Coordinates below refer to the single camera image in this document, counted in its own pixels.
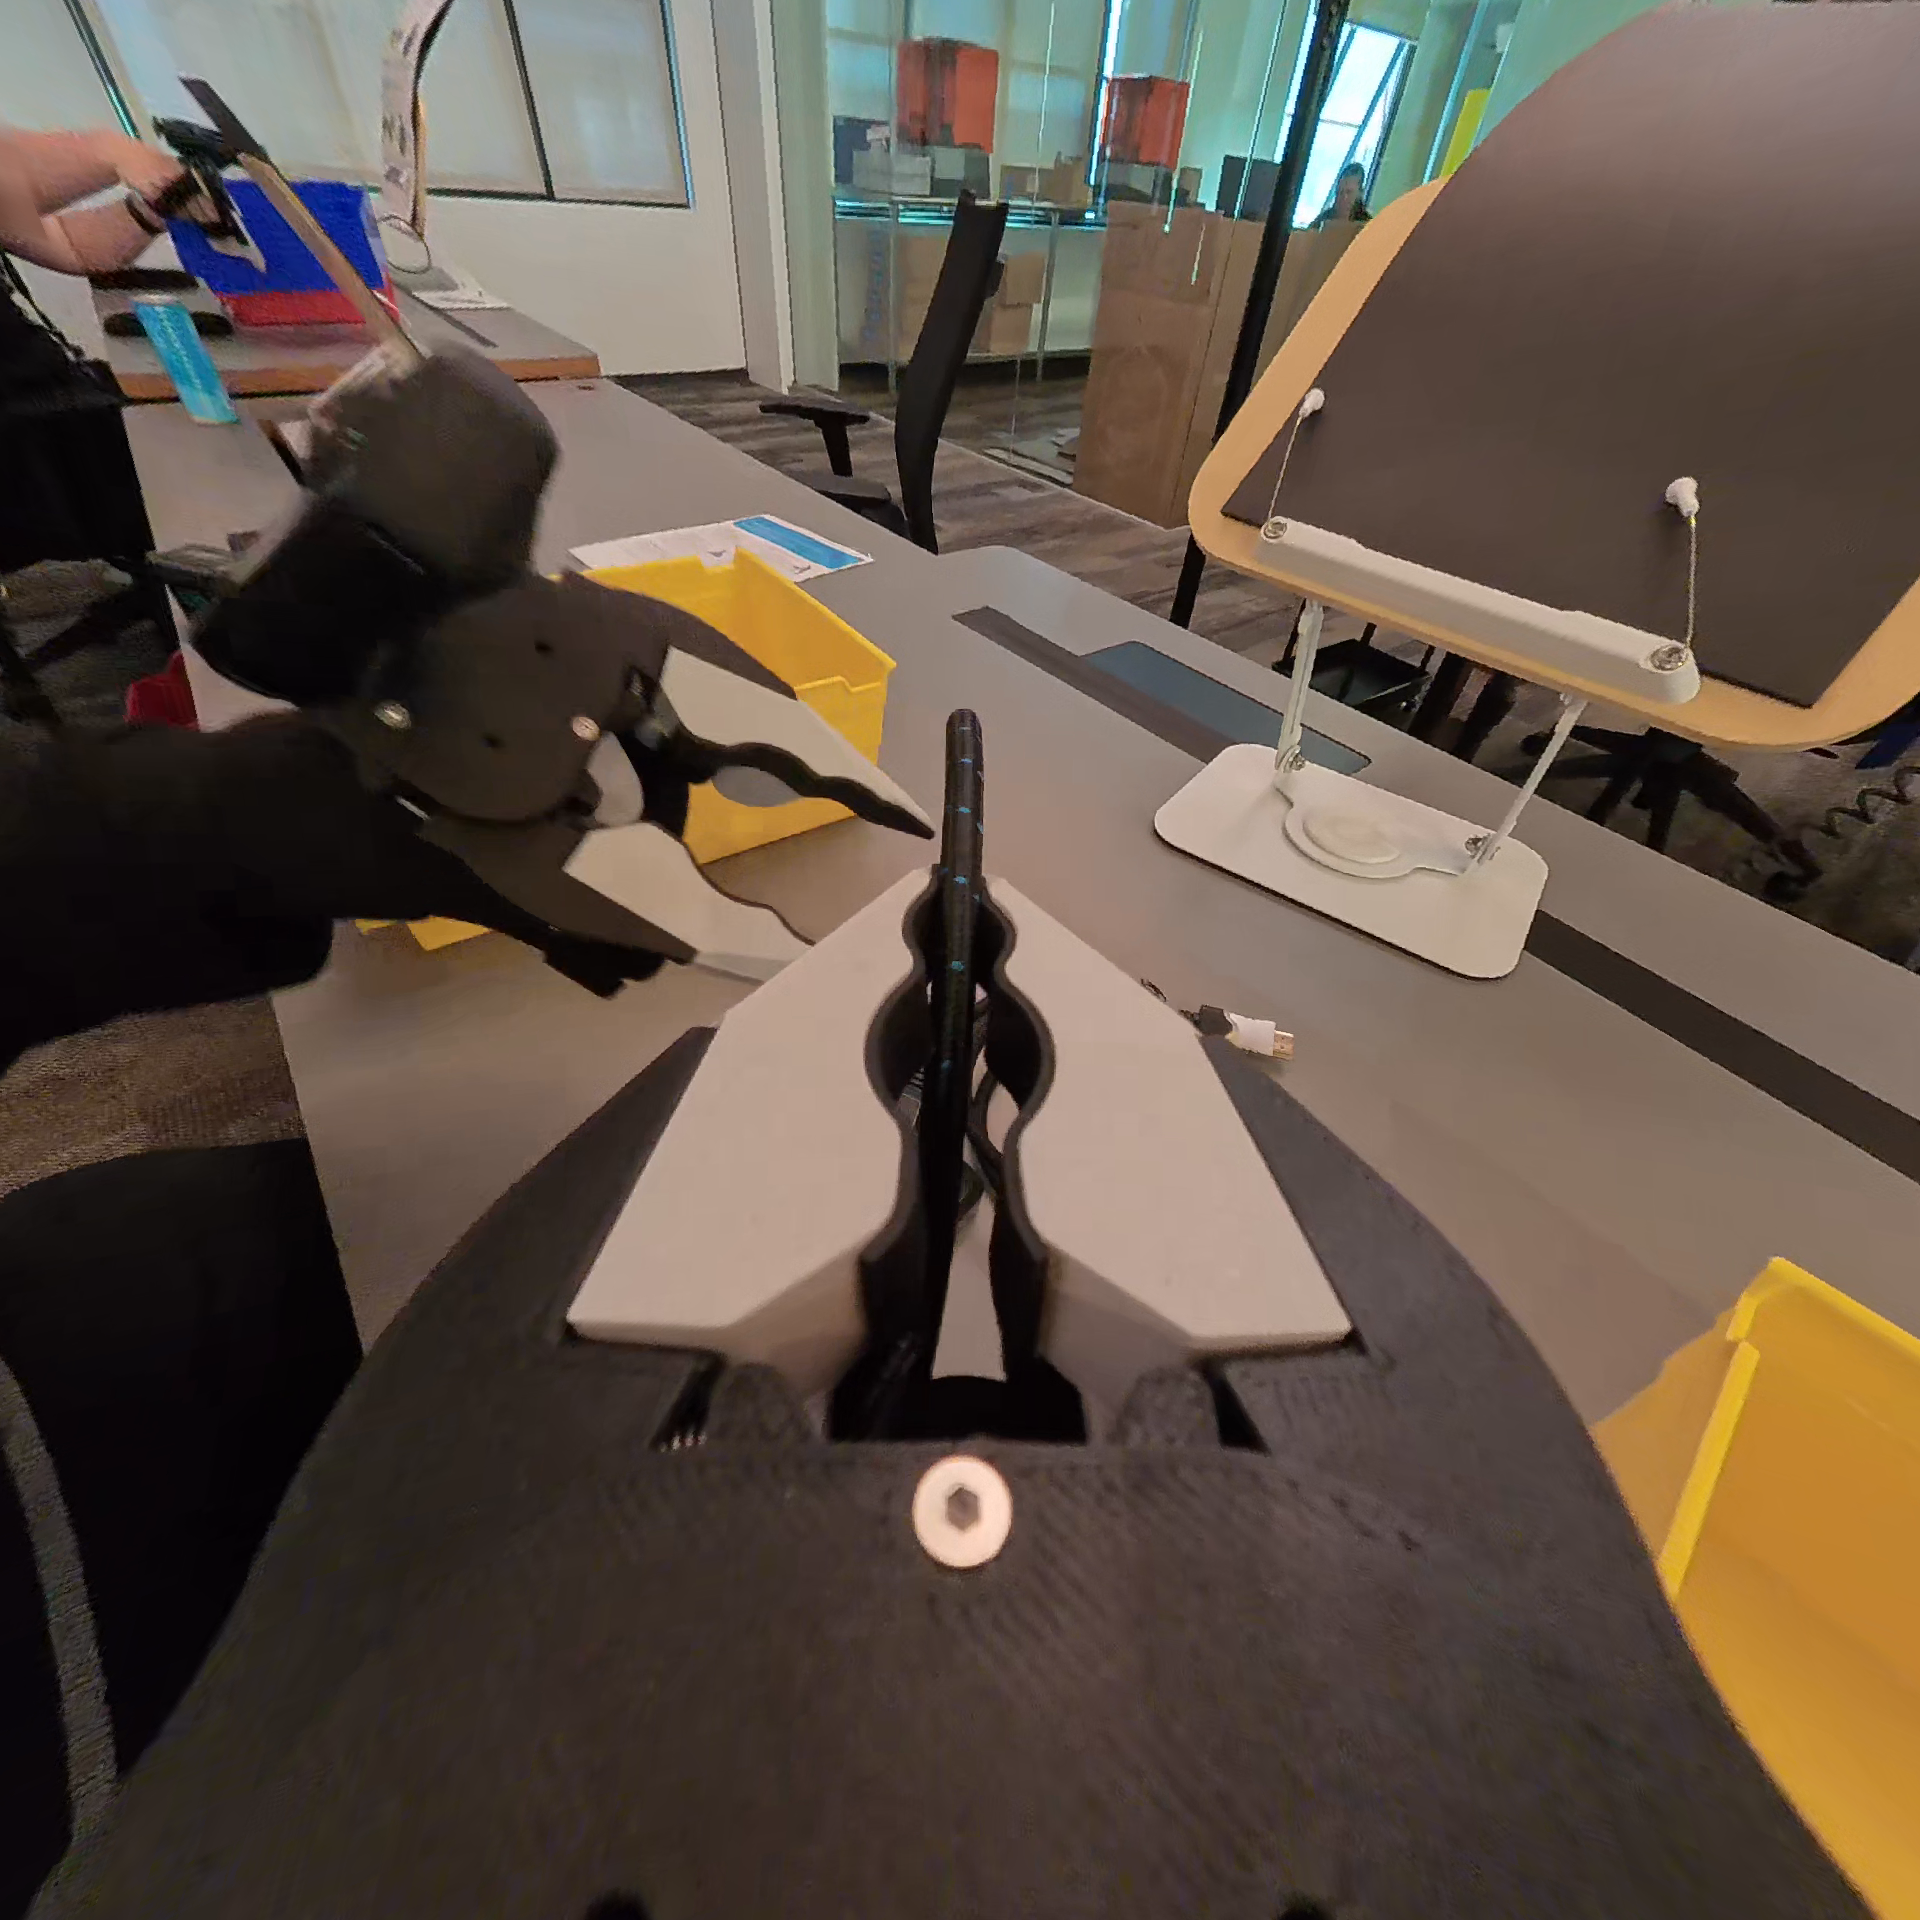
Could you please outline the wooden side desk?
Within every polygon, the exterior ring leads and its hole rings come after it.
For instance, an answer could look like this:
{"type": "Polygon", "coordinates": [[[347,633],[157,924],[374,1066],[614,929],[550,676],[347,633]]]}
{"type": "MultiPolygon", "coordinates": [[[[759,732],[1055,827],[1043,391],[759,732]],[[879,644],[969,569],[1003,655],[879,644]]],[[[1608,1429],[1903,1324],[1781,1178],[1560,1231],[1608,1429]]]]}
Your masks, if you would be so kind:
{"type": "MultiPolygon", "coordinates": [[[[95,291],[98,350],[112,367],[122,391],[134,401],[177,401],[177,386],[142,326],[118,339],[106,331],[111,316],[131,310],[131,294],[95,291]]],[[[602,377],[600,356],[583,342],[522,316],[511,306],[478,313],[442,313],[416,294],[399,291],[400,322],[429,353],[464,345],[480,353],[517,382],[602,377]]],[[[209,355],[223,383],[233,398],[319,395],[343,377],[374,350],[361,326],[237,326],[226,339],[210,341],[209,355]]]]}

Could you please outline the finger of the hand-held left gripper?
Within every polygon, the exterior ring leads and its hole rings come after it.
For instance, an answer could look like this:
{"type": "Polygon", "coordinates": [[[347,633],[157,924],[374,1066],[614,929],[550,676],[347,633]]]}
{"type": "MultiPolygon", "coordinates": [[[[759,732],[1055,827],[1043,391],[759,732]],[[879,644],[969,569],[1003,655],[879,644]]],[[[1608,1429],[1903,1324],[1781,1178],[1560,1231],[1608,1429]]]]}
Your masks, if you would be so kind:
{"type": "Polygon", "coordinates": [[[663,966],[762,982],[814,946],[774,908],[711,885],[657,823],[590,826],[568,838],[560,971],[587,990],[618,990],[663,966]]]}
{"type": "Polygon", "coordinates": [[[933,836],[898,782],[713,625],[657,597],[637,607],[623,745],[649,821],[691,846],[774,846],[847,817],[933,836]]]}

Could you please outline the black mesh office chair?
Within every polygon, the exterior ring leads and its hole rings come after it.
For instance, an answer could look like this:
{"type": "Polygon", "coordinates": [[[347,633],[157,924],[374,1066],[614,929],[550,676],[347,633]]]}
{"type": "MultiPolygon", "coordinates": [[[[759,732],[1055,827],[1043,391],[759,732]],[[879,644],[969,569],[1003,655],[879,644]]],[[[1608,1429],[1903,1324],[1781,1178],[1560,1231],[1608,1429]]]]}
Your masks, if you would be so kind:
{"type": "Polygon", "coordinates": [[[783,395],[759,405],[765,417],[814,426],[827,468],[807,485],[827,500],[879,524],[928,553],[941,553],[933,478],[954,388],[969,359],[976,324],[1001,284],[1001,237],[1008,206],[962,189],[952,217],[943,268],[928,310],[897,386],[894,485],[853,468],[850,430],[874,417],[839,398],[783,395]]]}

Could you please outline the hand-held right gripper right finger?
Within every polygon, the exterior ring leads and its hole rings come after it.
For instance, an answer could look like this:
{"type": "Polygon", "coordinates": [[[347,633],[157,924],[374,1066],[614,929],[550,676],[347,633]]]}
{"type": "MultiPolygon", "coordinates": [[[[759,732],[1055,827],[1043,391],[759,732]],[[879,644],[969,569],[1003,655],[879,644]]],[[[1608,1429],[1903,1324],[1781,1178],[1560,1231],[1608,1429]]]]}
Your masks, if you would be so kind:
{"type": "Polygon", "coordinates": [[[1162,1366],[1343,1343],[1353,1321],[1193,1025],[1010,883],[983,879],[979,909],[1015,1102],[990,1241],[1003,1374],[1045,1362],[1119,1404],[1162,1366]]]}

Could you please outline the teal packet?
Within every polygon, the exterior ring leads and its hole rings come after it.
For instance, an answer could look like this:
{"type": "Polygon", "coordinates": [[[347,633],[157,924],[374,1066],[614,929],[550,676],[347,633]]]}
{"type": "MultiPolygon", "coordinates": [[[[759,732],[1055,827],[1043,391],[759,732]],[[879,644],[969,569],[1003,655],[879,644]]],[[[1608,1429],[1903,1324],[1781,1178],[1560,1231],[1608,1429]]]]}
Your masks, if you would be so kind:
{"type": "Polygon", "coordinates": [[[137,294],[134,316],[185,414],[200,426],[240,426],[240,414],[201,333],[201,313],[173,294],[137,294]]]}

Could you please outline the person's left hand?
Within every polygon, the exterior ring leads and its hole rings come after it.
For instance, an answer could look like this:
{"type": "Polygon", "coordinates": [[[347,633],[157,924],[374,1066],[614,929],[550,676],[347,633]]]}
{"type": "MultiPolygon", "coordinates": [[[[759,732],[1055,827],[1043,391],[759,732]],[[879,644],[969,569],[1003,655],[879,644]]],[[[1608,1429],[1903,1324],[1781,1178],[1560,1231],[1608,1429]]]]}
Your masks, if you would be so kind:
{"type": "Polygon", "coordinates": [[[178,823],[251,905],[326,921],[463,921],[543,953],[600,996],[667,965],[661,934],[611,943],[563,930],[432,846],[406,804],[377,796],[345,745],[290,713],[210,734],[173,732],[178,823]]]}

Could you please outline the white stand with wooden board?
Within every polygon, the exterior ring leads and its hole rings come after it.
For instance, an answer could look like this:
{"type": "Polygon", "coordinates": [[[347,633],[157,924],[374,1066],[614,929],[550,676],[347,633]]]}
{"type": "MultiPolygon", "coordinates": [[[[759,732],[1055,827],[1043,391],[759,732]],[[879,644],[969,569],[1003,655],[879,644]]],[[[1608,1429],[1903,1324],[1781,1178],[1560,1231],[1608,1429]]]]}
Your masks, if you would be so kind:
{"type": "Polygon", "coordinates": [[[1353,241],[1192,490],[1303,601],[1280,745],[1158,836],[1458,975],[1576,724],[1803,753],[1915,701],[1915,4],[1669,4],[1353,241]],[[1497,826],[1313,761],[1330,611],[1558,698],[1497,826]]]}

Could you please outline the white blue paper sheet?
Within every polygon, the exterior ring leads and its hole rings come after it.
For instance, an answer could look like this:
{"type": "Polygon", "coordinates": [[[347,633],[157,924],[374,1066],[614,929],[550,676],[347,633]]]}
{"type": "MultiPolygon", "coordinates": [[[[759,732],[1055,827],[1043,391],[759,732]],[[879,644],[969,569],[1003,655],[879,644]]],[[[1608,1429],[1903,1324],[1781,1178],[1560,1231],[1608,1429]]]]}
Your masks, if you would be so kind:
{"type": "Polygon", "coordinates": [[[774,514],[721,519],[649,535],[625,535],[606,541],[576,545],[568,553],[578,569],[637,569],[665,563],[701,563],[729,569],[752,556],[774,574],[805,585],[839,571],[859,569],[874,556],[827,539],[774,514]]]}

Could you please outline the printed paper strip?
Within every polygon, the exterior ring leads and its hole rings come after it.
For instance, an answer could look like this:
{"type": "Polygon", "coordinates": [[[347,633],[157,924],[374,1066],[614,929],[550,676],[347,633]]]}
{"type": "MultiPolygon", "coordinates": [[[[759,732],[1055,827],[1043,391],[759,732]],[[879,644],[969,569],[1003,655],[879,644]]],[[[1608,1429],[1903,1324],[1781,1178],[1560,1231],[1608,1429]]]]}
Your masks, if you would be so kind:
{"type": "Polygon", "coordinates": [[[453,2],[406,2],[387,37],[379,74],[377,220],[426,241],[426,62],[453,2]]]}

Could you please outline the large cardboard box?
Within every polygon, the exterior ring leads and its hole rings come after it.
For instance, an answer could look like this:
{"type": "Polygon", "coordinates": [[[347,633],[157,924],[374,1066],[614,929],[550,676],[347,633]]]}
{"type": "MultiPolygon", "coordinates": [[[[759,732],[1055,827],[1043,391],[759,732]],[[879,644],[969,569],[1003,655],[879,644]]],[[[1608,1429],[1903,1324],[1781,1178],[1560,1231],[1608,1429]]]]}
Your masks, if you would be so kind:
{"type": "Polygon", "coordinates": [[[1165,527],[1187,524],[1239,341],[1263,220],[1112,210],[1074,490],[1165,527]]]}

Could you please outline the black vertical pole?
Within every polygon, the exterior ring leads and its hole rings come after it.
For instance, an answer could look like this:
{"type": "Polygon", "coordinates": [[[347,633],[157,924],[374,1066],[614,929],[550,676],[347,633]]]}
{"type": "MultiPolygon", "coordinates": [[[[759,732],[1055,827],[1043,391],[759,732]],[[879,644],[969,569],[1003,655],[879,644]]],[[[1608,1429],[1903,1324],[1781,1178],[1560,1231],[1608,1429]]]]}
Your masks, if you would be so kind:
{"type": "Polygon", "coordinates": [[[1349,2],[1318,2],[1313,4],[1310,30],[1303,37],[1303,74],[1294,107],[1287,115],[1287,135],[1282,141],[1280,166],[1271,201],[1264,215],[1263,241],[1256,254],[1256,268],[1249,284],[1247,305],[1239,317],[1239,331],[1232,350],[1232,362],[1221,391],[1217,427],[1211,443],[1218,443],[1250,388],[1257,382],[1261,353],[1267,335],[1269,316],[1280,286],[1282,266],[1290,252],[1290,236],[1294,231],[1294,212],[1305,180],[1305,165],[1313,149],[1313,135],[1328,99],[1333,79],[1333,62],[1338,42],[1347,26],[1349,2]]]}

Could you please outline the orange resin printer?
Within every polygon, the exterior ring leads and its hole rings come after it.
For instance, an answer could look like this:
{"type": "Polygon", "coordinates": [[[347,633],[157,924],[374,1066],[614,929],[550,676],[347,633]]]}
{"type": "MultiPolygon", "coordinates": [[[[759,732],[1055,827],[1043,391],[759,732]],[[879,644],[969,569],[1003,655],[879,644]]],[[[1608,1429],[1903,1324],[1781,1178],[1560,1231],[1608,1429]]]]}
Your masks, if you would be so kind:
{"type": "Polygon", "coordinates": [[[897,131],[904,143],[990,153],[998,102],[995,47],[949,37],[897,43],[897,131]]]}
{"type": "Polygon", "coordinates": [[[1103,92],[1098,165],[1176,171],[1185,149],[1192,82],[1167,76],[1114,76],[1103,92]]]}

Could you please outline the yellow plastic bin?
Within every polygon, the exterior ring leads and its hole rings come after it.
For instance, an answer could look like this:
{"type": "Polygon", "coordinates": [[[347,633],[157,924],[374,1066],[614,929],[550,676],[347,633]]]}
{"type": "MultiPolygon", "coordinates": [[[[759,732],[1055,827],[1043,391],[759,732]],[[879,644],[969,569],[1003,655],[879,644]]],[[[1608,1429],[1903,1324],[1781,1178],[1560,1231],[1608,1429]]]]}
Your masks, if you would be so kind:
{"type": "MultiPolygon", "coordinates": [[[[597,585],[657,597],[713,625],[879,763],[894,661],[879,644],[857,636],[843,617],[823,607],[802,588],[774,574],[752,556],[739,558],[731,566],[705,566],[685,559],[654,566],[614,566],[578,577],[597,585]]],[[[379,785],[409,809],[432,846],[461,858],[471,873],[515,905],[538,911],[560,929],[569,918],[566,905],[569,883],[563,873],[569,833],[606,823],[569,811],[550,823],[483,826],[431,811],[422,797],[397,782],[379,785]]],[[[719,890],[723,886],[710,873],[715,859],[765,847],[691,846],[681,836],[680,841],[719,890]]],[[[409,924],[423,929],[451,926],[453,939],[467,939],[480,930],[480,926],[453,918],[409,924]]]]}
{"type": "Polygon", "coordinates": [[[1592,1435],[1771,1779],[1915,1917],[1915,1335],[1771,1260],[1592,1435]]]}

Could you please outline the teal desk hatch cover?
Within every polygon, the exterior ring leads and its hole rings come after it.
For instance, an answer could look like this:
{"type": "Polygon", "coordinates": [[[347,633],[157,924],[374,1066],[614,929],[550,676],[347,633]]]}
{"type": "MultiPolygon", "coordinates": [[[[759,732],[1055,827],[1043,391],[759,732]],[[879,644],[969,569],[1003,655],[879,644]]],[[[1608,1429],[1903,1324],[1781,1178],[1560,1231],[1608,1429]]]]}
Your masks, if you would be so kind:
{"type": "Polygon", "coordinates": [[[1282,710],[1167,655],[1142,639],[1121,639],[1083,655],[1086,666],[1185,715],[1232,745],[1280,745],[1282,710]]]}

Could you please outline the blue plastic bin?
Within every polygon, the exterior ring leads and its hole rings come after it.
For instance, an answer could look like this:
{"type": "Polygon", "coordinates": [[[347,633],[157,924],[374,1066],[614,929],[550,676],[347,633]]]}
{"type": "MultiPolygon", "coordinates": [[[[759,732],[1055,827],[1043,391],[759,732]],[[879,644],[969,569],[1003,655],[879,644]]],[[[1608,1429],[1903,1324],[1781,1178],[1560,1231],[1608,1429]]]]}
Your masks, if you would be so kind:
{"type": "MultiPolygon", "coordinates": [[[[347,180],[298,178],[296,194],[363,284],[389,298],[394,276],[377,231],[370,189],[347,180]]],[[[258,186],[233,178],[230,199],[240,228],[258,254],[258,262],[217,247],[201,227],[174,220],[168,225],[168,233],[183,271],[190,271],[230,305],[261,298],[336,299],[342,294],[299,231],[288,227],[258,186]]]]}

